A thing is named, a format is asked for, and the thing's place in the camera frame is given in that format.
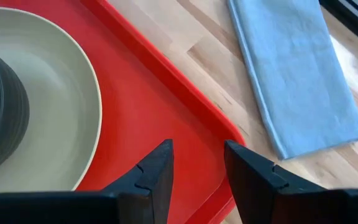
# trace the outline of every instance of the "wooden surface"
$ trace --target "wooden surface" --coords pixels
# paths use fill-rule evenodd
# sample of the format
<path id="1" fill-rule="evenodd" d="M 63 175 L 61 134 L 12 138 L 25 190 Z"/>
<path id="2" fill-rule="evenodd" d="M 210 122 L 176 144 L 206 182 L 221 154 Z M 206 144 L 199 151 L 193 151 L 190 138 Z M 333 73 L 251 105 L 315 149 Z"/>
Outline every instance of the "wooden surface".
<path id="1" fill-rule="evenodd" d="M 110 2 L 233 121 L 249 148 L 324 187 L 358 187 L 358 142 L 278 161 L 258 112 L 226 0 Z M 322 10 L 358 105 L 358 38 Z M 224 223 L 241 223 L 238 211 Z"/>

